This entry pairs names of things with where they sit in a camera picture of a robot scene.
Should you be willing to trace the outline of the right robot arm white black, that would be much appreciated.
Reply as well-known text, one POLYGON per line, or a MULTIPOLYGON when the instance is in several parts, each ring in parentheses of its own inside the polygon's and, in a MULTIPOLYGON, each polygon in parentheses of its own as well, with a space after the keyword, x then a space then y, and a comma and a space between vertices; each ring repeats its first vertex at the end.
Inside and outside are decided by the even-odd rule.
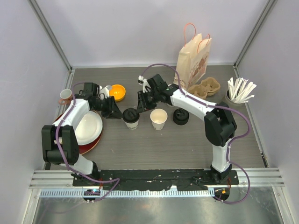
POLYGON ((138 83, 142 90, 137 93, 137 113, 153 110, 157 103, 161 102, 182 108, 204 121, 205 135, 213 148, 210 176, 214 183, 224 183, 232 169, 227 158, 228 142, 234 137, 237 129, 228 105, 207 102, 189 94, 176 84, 168 85, 159 74, 149 79, 139 76, 138 83))

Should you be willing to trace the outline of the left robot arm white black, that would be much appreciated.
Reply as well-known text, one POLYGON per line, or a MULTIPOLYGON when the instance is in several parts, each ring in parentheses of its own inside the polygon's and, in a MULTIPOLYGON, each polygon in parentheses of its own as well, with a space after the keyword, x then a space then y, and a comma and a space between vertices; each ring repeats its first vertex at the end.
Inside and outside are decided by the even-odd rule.
POLYGON ((42 128, 43 159, 47 163, 62 165, 84 175, 89 186, 100 179, 97 165, 80 154, 80 146, 96 142, 103 129, 102 118, 121 119, 114 97, 89 100, 74 99, 69 108, 52 125, 42 128))

